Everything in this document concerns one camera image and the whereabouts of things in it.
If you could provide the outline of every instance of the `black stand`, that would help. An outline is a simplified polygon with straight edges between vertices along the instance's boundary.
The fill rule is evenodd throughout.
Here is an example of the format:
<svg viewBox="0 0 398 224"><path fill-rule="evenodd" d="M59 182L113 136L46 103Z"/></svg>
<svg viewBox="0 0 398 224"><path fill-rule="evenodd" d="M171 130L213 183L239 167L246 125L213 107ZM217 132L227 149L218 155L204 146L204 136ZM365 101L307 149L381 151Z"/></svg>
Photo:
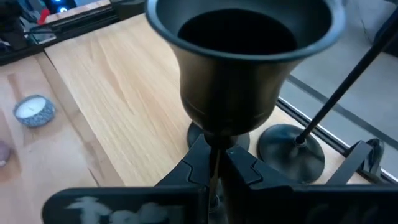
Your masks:
<svg viewBox="0 0 398 224"><path fill-rule="evenodd" d="M209 208L212 149L201 135L155 187L63 190L46 201L42 217L45 224L85 217L93 223L396 223L396 186L345 184L368 159L377 162L381 148L374 139L360 141L326 185L300 185L235 145L222 156L224 194Z"/></svg>
<svg viewBox="0 0 398 224"><path fill-rule="evenodd" d="M325 156L317 140L309 135L298 144L295 138L303 130L289 124L266 129L257 144L258 158L292 180L311 183L325 167Z"/></svg>
<svg viewBox="0 0 398 224"><path fill-rule="evenodd" d="M397 33L398 19L381 34L301 134L299 128L281 124L265 130L257 144L259 158L292 180L316 181L323 172L325 156L310 133Z"/></svg>
<svg viewBox="0 0 398 224"><path fill-rule="evenodd" d="M199 128L199 126L197 126L195 123L191 123L189 125L187 133L187 142L189 148L192 147L193 143L195 143L195 141L198 139L198 137L201 134L204 134L202 128ZM245 150L249 150L249 145L250 145L249 133L238 136L235 145L240 146Z"/></svg>

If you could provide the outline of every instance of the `black holder clip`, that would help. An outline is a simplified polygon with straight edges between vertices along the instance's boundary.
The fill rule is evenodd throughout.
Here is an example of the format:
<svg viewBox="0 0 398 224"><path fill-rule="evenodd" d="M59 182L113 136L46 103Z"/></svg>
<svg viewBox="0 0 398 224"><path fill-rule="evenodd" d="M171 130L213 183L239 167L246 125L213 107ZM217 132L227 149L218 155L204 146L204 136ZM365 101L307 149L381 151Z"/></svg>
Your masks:
<svg viewBox="0 0 398 224"><path fill-rule="evenodd" d="M383 154L384 144L379 139L357 142L343 154L346 159L326 184L346 184L357 171L371 182L380 183Z"/></svg>

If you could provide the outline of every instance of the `metal rod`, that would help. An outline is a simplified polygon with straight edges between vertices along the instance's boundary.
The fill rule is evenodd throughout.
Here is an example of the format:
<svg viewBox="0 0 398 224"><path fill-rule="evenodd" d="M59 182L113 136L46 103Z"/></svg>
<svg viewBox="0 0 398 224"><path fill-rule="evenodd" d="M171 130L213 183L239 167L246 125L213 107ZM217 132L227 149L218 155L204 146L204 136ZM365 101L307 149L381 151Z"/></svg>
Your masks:
<svg viewBox="0 0 398 224"><path fill-rule="evenodd" d="M209 203L214 202L217 196L218 179L220 171L221 154L225 150L235 145L237 136L217 136L205 133L206 142L211 146L210 152L210 183L209 183Z"/></svg>
<svg viewBox="0 0 398 224"><path fill-rule="evenodd" d="M305 138L312 132L312 130L319 124L319 122L326 116L326 114L336 105L340 98L347 92L359 76L369 67L373 60L380 54L380 52L388 45L390 41L398 34L398 18L392 21L392 24L380 35L379 39L366 52L365 56L359 61L354 69L349 73L343 83L332 94L329 100L323 105L321 110L315 115L310 124L304 131L296 137L297 142L305 142Z"/></svg>

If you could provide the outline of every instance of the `tealight candle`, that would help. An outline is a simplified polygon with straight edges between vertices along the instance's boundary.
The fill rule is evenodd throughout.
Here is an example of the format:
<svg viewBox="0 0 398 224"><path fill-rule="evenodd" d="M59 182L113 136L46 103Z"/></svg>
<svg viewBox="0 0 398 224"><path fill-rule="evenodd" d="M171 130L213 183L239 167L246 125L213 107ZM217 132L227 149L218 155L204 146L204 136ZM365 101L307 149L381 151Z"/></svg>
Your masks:
<svg viewBox="0 0 398 224"><path fill-rule="evenodd" d="M38 127L51 121L55 115L54 104L44 96L32 95L14 108L14 116L28 127Z"/></svg>
<svg viewBox="0 0 398 224"><path fill-rule="evenodd" d="M45 98L35 97L23 102L17 108L15 112L15 116L19 118L28 118L30 116L34 116L43 110L45 107Z"/></svg>

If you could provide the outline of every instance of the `floor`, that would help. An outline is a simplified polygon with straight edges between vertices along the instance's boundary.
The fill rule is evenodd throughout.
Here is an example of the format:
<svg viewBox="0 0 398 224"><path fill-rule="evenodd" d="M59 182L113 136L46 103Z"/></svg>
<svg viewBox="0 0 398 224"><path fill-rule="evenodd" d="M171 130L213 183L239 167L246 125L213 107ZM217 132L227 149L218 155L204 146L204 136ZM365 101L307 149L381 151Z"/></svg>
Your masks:
<svg viewBox="0 0 398 224"><path fill-rule="evenodd" d="M394 9L395 5L389 2L349 0L347 28L340 41L301 63L280 96L312 118L322 101L331 96L370 48L375 33ZM375 17L365 19L364 14ZM398 58L380 54L321 123L347 144L382 139L386 143L382 166L395 176L398 176L397 71Z"/></svg>

